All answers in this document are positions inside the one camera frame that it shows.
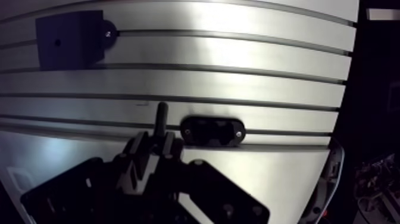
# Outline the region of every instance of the horizontal groove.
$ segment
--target horizontal groove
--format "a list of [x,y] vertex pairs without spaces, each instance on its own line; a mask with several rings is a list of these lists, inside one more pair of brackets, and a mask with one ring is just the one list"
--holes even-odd
[[29,40],[29,41],[21,41],[17,43],[9,43],[5,45],[0,45],[0,50],[10,49],[10,48],[18,48],[20,46],[28,46],[28,45],[35,45],[37,44],[36,40]]
[[[226,67],[226,66],[199,66],[193,64],[95,64],[86,70],[97,70],[97,69],[138,69],[138,70],[186,70],[186,71],[211,71],[220,73],[241,73],[241,74],[252,74],[260,76],[271,76],[271,77],[282,77],[288,79],[306,80],[312,82],[330,83],[337,85],[344,85],[344,80],[332,79],[320,76],[311,76],[307,74],[288,73],[280,71],[268,71],[262,69],[243,69],[238,67]],[[28,73],[40,71],[40,68],[25,68],[25,69],[10,69],[0,71],[0,74],[13,74],[13,73]]]
[[194,36],[202,38],[225,38],[225,39],[236,39],[241,41],[266,42],[266,43],[275,43],[286,46],[295,46],[299,48],[312,49],[316,51],[323,51],[338,55],[349,54],[348,51],[344,51],[337,48],[331,48],[329,46],[322,46],[301,41],[293,41],[290,39],[273,38],[269,36],[249,35],[244,33],[227,33],[227,32],[201,31],[201,30],[121,30],[119,31],[119,34],[120,36]]
[[112,133],[101,133],[95,131],[63,129],[57,127],[40,127],[33,125],[20,125],[12,123],[0,122],[0,130],[7,132],[25,133],[39,136],[51,136],[56,138],[87,138],[109,141],[127,141],[134,136],[127,135],[113,135]]
[[[171,2],[172,0],[155,0],[155,2]],[[85,2],[74,2],[65,5],[58,5],[54,7],[44,8],[41,10],[32,11],[29,13],[22,13],[19,15],[15,15],[12,17],[8,17],[5,19],[0,20],[0,24],[19,20],[22,18],[37,16],[41,14],[51,13],[55,11],[57,13],[58,10],[82,10],[82,7],[89,7],[91,5],[105,5],[105,4],[123,4],[126,1],[118,0],[118,1],[85,1]],[[146,2],[145,0],[138,0],[136,2]],[[207,0],[174,0],[173,2],[210,2]],[[260,1],[246,1],[246,0],[212,0],[211,2],[215,3],[225,3],[225,4],[235,4],[235,5],[244,5],[250,7],[260,7],[260,8],[268,8],[272,10],[279,10],[279,11],[286,11],[289,13],[295,13],[300,15],[306,15],[310,17],[320,18],[327,21],[332,21],[334,23],[344,24],[347,26],[353,26],[354,23],[344,18],[335,17],[333,15],[328,15],[325,13],[320,13],[312,10],[307,10],[303,8],[293,7],[289,5],[281,5],[276,3],[270,2],[260,2]]]
[[0,70],[0,74],[28,73],[37,71],[40,71],[40,68],[9,69],[9,70]]
[[313,111],[339,111],[337,107],[324,107],[317,105],[290,104],[281,102],[250,101],[243,99],[220,99],[206,97],[176,97],[164,95],[132,95],[132,94],[0,94],[0,97],[15,98],[74,98],[74,99],[126,99],[145,101],[191,102],[204,104],[228,104],[253,107],[274,107]]
[[[99,120],[77,120],[77,119],[60,119],[52,117],[33,117],[33,116],[18,116],[0,114],[0,118],[6,119],[18,119],[18,120],[33,120],[37,122],[57,122],[57,123],[68,123],[78,125],[94,125],[94,126],[111,126],[111,127],[133,127],[141,129],[153,129],[153,124],[145,123],[125,123],[125,122],[105,122]],[[180,130],[178,125],[167,125],[168,130]],[[294,131],[282,131],[282,130],[253,130],[247,129],[247,134],[254,135],[290,135],[290,136],[330,136],[330,133],[326,132],[294,132]]]

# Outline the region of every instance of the dark background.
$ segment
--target dark background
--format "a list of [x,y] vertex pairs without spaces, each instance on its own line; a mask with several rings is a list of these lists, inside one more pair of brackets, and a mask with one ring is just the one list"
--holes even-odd
[[368,21],[367,8],[400,9],[397,1],[360,0],[355,49],[333,136],[345,149],[332,223],[352,223],[354,170],[400,149],[400,21]]

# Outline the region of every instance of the wire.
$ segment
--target wire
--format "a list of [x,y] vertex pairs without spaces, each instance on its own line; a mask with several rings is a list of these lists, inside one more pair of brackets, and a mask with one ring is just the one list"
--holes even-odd
[[343,146],[339,143],[338,140],[336,140],[334,137],[332,137],[332,140],[335,141],[335,143],[339,146],[340,152],[342,153],[342,159],[340,161],[340,168],[339,168],[339,173],[337,174],[337,181],[335,183],[335,186],[333,188],[332,193],[330,194],[330,197],[328,198],[327,202],[325,203],[324,208],[321,211],[321,214],[319,215],[317,221],[315,223],[318,223],[320,221],[320,219],[322,218],[322,215],[324,214],[324,211],[326,210],[326,208],[328,208],[328,205],[330,203],[330,201],[332,200],[333,196],[335,195],[335,192],[339,186],[339,182],[340,182],[340,178],[342,177],[342,170],[343,170],[343,164],[345,162],[345,149],[343,148]]

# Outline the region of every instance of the aluminum panel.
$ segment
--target aluminum panel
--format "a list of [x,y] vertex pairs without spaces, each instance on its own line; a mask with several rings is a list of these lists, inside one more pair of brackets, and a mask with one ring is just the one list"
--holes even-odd
[[357,21],[358,0],[260,0],[280,5],[290,5],[305,10],[332,15],[345,20]]
[[[158,102],[104,99],[0,98],[0,114],[153,124]],[[188,115],[236,117],[247,129],[331,132],[337,112],[168,102],[168,124]]]
[[272,43],[221,38],[120,37],[105,63],[224,66],[347,79],[351,58]]
[[[150,129],[132,128],[132,127],[112,127],[101,125],[79,125],[72,123],[58,122],[39,122],[35,120],[19,120],[0,118],[0,129],[16,130],[23,133],[36,133],[56,138],[82,138],[82,136],[92,136],[101,139],[123,139],[127,141],[139,132],[147,131],[152,133]],[[181,138],[180,132],[174,132],[177,138]],[[264,135],[264,134],[247,134],[242,144],[256,145],[328,145],[330,137],[328,136],[301,136],[301,135]]]
[[206,71],[87,70],[0,76],[0,94],[130,94],[340,107],[344,90],[343,85],[329,83]]
[[[19,200],[23,192],[91,157],[110,161],[123,147],[124,142],[0,132],[0,178],[17,210],[28,222]],[[317,183],[329,151],[324,147],[294,146],[253,146],[238,150],[184,150],[183,161],[200,158],[211,163],[270,209],[269,224],[296,223]],[[154,166],[156,162],[152,158],[149,166]],[[22,186],[16,175],[28,179],[28,184]]]
[[0,50],[0,72],[11,69],[39,67],[36,45]]
[[[267,8],[206,2],[97,5],[118,30],[195,30],[268,36],[352,51],[355,28]],[[0,25],[0,45],[36,39],[35,18]]]
[[[10,18],[16,15],[30,13],[37,10],[44,10],[51,7],[59,7],[65,4],[73,4],[78,2],[87,2],[88,0],[7,0],[0,9],[0,20]],[[358,15],[358,0],[262,0],[261,2],[286,5],[319,13],[332,15],[334,17],[343,18],[345,20],[356,21]],[[84,5],[72,5],[74,10],[85,8]]]

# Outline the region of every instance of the hole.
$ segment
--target hole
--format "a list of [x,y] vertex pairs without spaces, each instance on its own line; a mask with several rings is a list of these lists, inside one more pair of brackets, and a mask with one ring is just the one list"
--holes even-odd
[[315,208],[313,208],[312,212],[315,213],[315,214],[320,214],[321,213],[321,209],[318,208],[318,207],[315,207]]
[[55,46],[61,46],[61,40],[57,39],[54,41]]
[[89,178],[86,178],[86,185],[87,185],[88,188],[92,187],[92,183],[90,182]]

